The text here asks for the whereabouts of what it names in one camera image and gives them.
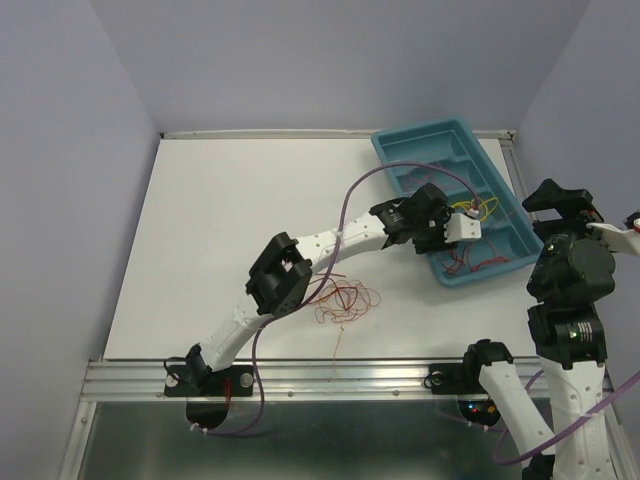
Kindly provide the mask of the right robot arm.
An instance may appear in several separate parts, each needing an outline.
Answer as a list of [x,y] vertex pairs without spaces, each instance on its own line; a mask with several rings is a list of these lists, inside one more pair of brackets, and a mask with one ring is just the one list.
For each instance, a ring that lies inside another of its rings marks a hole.
[[544,180],[522,203],[527,212],[554,210],[533,229],[543,247],[526,289],[536,303],[528,327],[547,382],[553,422],[546,423],[501,342],[481,340],[460,366],[463,384],[495,404],[518,451],[499,464],[520,465],[525,479],[613,479],[604,395],[607,346],[598,300],[615,289],[617,254],[639,253],[639,215],[621,228],[604,221],[586,189]]

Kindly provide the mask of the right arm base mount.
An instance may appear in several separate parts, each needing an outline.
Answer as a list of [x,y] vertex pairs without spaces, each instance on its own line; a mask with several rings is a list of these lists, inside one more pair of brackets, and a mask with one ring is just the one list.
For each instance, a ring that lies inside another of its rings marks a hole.
[[431,363],[423,385],[434,395],[486,394],[479,381],[483,366],[514,363],[514,357],[502,342],[482,339],[470,344],[460,362]]

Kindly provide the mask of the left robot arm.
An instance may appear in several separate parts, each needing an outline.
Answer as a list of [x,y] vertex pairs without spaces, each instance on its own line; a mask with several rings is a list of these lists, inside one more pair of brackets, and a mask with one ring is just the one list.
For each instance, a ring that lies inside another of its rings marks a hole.
[[249,269],[244,297],[230,317],[186,354],[188,382],[199,393],[215,392],[237,354],[265,322],[288,316],[303,303],[314,275],[362,253],[407,242],[418,254],[447,246],[446,225],[454,209],[428,183],[410,197],[377,204],[343,228],[292,238],[275,235]]

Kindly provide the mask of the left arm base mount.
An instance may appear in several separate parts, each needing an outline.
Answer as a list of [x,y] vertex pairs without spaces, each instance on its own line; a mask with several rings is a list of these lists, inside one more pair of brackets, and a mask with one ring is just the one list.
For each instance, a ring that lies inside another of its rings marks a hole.
[[251,397],[254,370],[250,365],[232,365],[228,369],[198,376],[189,369],[182,357],[163,361],[165,386],[163,394],[169,398]]

